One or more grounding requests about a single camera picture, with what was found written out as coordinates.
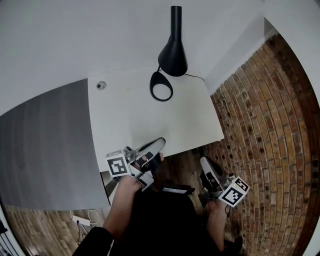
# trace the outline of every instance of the black shirt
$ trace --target black shirt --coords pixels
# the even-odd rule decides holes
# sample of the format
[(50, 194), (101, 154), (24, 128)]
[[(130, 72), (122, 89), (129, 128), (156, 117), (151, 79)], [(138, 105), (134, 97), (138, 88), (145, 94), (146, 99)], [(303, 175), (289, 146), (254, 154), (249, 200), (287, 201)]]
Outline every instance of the black shirt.
[[(73, 255), (106, 256), (113, 240), (106, 229), (94, 227)], [(152, 190), (137, 192), (129, 226), (110, 252), (110, 256), (126, 254), (221, 255), (188, 196)]]

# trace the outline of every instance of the black desk lamp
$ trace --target black desk lamp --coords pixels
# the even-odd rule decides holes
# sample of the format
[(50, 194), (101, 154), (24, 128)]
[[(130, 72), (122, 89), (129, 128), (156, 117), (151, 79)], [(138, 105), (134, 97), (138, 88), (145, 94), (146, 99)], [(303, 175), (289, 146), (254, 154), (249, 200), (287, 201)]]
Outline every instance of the black desk lamp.
[[(159, 68), (157, 72), (153, 73), (150, 80), (150, 93), (151, 96), (160, 102), (166, 102), (171, 99), (174, 90), (166, 77), (161, 74), (160, 68), (170, 76), (180, 77), (183, 76), (188, 69), (187, 58), (185, 49), (182, 44), (182, 7), (171, 6), (171, 34), (168, 42), (158, 57)], [(160, 99), (154, 95), (154, 87), (156, 85), (165, 85), (170, 89), (170, 96), (166, 99)]]

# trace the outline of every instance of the gray wall panel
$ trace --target gray wall panel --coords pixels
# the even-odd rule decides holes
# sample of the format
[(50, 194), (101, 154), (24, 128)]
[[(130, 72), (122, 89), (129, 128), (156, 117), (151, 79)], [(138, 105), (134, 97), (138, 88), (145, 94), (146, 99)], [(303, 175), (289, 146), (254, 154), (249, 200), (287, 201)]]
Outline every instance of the gray wall panel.
[(39, 95), (0, 117), (0, 196), (6, 205), (40, 210), (108, 207), (86, 79)]

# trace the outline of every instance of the cable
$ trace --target cable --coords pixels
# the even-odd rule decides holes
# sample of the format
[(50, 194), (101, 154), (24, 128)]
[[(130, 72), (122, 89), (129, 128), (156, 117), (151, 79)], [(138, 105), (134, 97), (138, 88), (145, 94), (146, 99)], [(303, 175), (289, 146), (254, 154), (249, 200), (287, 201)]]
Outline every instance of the cable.
[(79, 227), (79, 221), (76, 222), (76, 225), (77, 225), (78, 230), (79, 230), (78, 242), (76, 242), (76, 244), (80, 244), (80, 227)]
[(88, 235), (88, 231), (85, 229), (85, 227), (82, 226), (82, 224), (78, 223), (78, 228), (79, 228), (79, 226), (80, 226), (81, 228), (83, 228), (85, 234)]
[(200, 77), (200, 76), (196, 76), (196, 75), (192, 75), (192, 74), (185, 74), (185, 75), (186, 75), (186, 76), (189, 76), (189, 77), (200, 78), (200, 79), (203, 80), (203, 82), (205, 82), (205, 80), (204, 80), (202, 77)]
[(85, 227), (84, 227), (82, 224), (79, 223), (79, 221), (77, 221), (76, 224), (77, 224), (77, 227), (78, 227), (78, 229), (79, 229), (78, 241), (76, 242), (76, 245), (79, 246), (79, 245), (81, 244), (81, 243), (80, 243), (80, 233), (81, 233), (80, 227), (82, 227), (83, 230), (84, 230), (84, 232), (85, 232), (85, 234), (82, 234), (82, 241), (85, 239), (84, 235), (88, 235), (88, 232), (87, 232), (87, 230), (85, 229)]
[[(90, 212), (91, 211), (95, 211), (97, 214), (98, 214), (98, 220), (96, 222), (92, 222), (91, 218), (90, 218)], [(96, 210), (96, 209), (91, 209), (88, 211), (88, 217), (89, 217), (89, 220), (90, 220), (90, 224), (92, 226), (94, 226), (94, 224), (97, 224), (99, 221), (100, 221), (100, 213)]]
[[(160, 66), (158, 67), (157, 72), (159, 72), (159, 71), (163, 71), (163, 70), (160, 68)], [(205, 82), (205, 80), (204, 80), (202, 77), (200, 77), (200, 76), (196, 76), (196, 75), (192, 75), (192, 74), (185, 74), (185, 75), (186, 75), (186, 76), (189, 76), (189, 77), (200, 78), (200, 79), (203, 80), (203, 82)]]
[(229, 218), (230, 217), (230, 212), (231, 212), (231, 207), (229, 205), (226, 205), (225, 206), (225, 209), (224, 209), (225, 213), (226, 213), (226, 217)]

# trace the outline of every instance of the white desk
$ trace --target white desk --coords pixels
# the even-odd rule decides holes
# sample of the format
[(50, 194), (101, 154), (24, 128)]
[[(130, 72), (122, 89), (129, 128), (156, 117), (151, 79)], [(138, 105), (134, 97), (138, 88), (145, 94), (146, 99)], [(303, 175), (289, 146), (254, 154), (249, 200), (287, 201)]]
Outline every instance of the white desk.
[[(223, 138), (217, 113), (205, 83), (197, 77), (172, 77), (166, 102), (150, 95), (150, 79), (157, 67), (130, 69), (88, 78), (88, 100), (94, 149), (100, 172), (106, 171), (107, 153), (134, 149), (163, 137), (165, 157)], [(189, 66), (187, 74), (200, 76)], [(96, 85), (106, 82), (104, 90)]]

